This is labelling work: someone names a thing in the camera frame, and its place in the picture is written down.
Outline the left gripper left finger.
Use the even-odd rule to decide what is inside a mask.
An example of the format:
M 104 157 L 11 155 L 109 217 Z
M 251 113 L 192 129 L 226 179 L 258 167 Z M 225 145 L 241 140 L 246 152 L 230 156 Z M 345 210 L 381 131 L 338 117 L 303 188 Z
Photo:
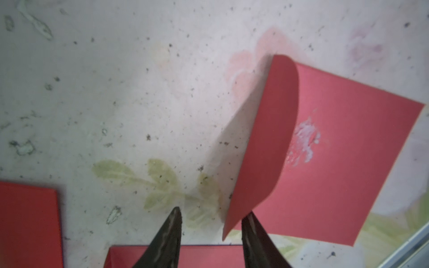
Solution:
M 177 268 L 182 238 L 182 214 L 174 207 L 133 268 Z

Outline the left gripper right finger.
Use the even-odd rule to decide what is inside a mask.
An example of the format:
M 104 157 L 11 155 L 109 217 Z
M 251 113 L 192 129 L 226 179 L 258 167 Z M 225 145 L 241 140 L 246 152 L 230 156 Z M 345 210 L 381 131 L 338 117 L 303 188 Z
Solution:
M 291 268 L 273 241 L 250 212 L 241 221 L 242 246 L 246 268 Z

